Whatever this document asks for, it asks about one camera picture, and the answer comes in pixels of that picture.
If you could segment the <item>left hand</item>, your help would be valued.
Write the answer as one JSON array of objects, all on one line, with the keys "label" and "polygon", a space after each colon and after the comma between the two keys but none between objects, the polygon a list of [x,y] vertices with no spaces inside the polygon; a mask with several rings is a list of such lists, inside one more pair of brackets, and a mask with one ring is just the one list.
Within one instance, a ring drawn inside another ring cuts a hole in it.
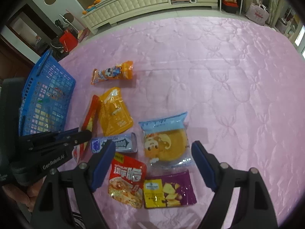
[{"label": "left hand", "polygon": [[37,200],[37,196],[39,191],[43,185],[44,179],[39,180],[33,185],[29,186],[26,191],[22,191],[20,188],[15,185],[4,185],[2,189],[4,193],[11,198],[12,200],[26,205],[29,212],[32,212],[35,206],[35,202]]}]

